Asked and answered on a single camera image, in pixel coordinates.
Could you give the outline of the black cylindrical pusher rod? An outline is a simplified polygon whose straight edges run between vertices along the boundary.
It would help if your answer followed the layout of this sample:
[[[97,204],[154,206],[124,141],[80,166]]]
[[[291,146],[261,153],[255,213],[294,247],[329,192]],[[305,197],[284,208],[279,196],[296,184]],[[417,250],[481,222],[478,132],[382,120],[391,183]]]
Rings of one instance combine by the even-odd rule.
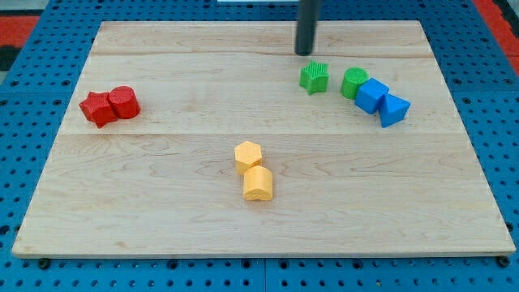
[[[314,49],[315,31],[320,17],[321,0],[300,0],[294,52],[299,56],[308,56]]]

